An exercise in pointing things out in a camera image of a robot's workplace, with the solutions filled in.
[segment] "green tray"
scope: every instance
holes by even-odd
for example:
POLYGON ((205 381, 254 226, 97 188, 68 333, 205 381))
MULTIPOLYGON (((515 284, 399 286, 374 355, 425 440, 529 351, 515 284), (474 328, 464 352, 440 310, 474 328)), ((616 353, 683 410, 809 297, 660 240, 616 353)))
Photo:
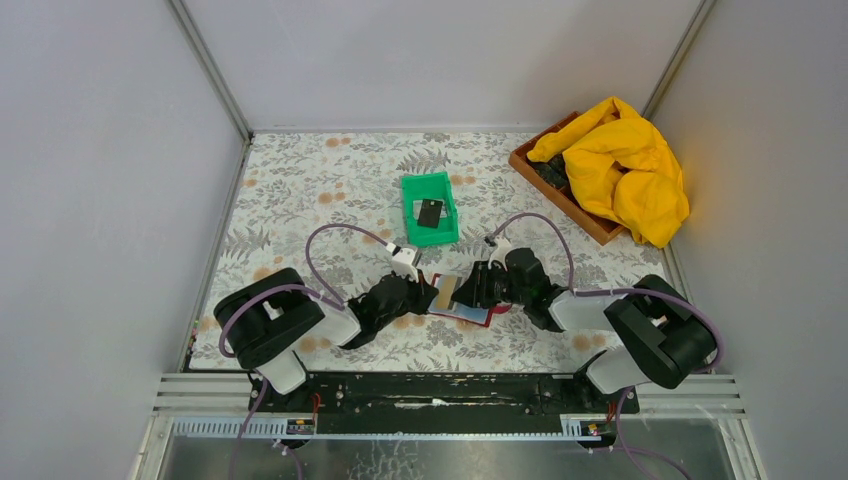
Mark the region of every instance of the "green tray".
POLYGON ((453 203, 447 172, 403 177, 400 188, 403 191, 403 213, 406 216, 409 243, 416 247, 429 247, 459 241, 459 218, 456 216, 456 204, 453 203), (436 228, 418 226, 415 218, 414 202, 428 198, 445 202, 447 217, 441 219, 436 228))

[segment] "brown wooden tray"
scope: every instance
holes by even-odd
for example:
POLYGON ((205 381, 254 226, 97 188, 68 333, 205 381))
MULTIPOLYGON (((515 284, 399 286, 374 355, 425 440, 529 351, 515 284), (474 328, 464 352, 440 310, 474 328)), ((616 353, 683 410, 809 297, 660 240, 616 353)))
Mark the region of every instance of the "brown wooden tray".
POLYGON ((527 181, 532 183, 537 190, 548 197, 548 200, 554 202, 554 205, 565 212, 565 214, 574 220, 577 225, 580 225, 583 230, 586 230, 586 233, 594 238, 595 241, 601 245, 606 245, 619 233, 623 232, 625 227, 613 222, 612 220, 598 217, 597 215, 593 215, 580 208, 580 205, 577 204, 577 200, 574 199, 574 195, 571 193, 571 187, 566 186, 559 190, 554 188, 545 182, 545 180, 536 173, 536 170, 534 170, 527 161, 527 152, 533 149, 536 145, 536 141, 539 140, 542 135, 560 131, 562 127, 568 125, 569 122, 577 118, 579 115, 580 114, 578 112, 572 112, 571 115, 563 118, 556 124, 551 125, 547 130, 536 135, 529 142, 516 148, 509 155, 509 164, 512 165, 512 168, 517 170, 521 176, 526 178, 527 181))

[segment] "white wall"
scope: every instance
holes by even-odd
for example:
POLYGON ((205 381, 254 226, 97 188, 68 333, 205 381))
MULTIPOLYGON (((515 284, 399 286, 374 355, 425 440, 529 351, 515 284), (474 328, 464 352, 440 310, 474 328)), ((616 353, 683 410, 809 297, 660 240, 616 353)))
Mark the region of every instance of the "white wall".
POLYGON ((848 476, 846 25, 845 0, 719 2, 656 118, 692 202, 673 245, 773 480, 848 476))
POLYGON ((698 0, 189 0, 254 129, 548 127, 647 101, 698 0))
POLYGON ((163 0, 0 5, 0 478, 124 478, 240 140, 163 0))

